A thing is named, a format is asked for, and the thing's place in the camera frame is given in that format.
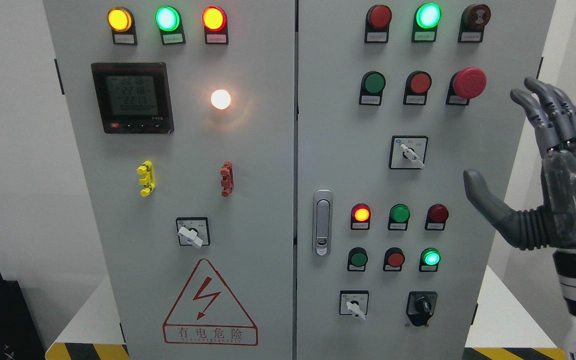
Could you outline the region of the gray robotic hand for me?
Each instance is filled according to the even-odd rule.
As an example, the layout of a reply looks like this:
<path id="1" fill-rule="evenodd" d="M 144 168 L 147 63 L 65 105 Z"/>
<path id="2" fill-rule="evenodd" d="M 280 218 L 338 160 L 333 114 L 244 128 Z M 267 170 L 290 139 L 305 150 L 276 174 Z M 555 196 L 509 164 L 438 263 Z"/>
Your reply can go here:
<path id="1" fill-rule="evenodd" d="M 569 96 L 534 77 L 512 89 L 534 128 L 541 157 L 543 205 L 514 210 L 490 193 L 480 173 L 464 171 L 465 193 L 510 246 L 521 250 L 576 249 L 576 106 Z"/>

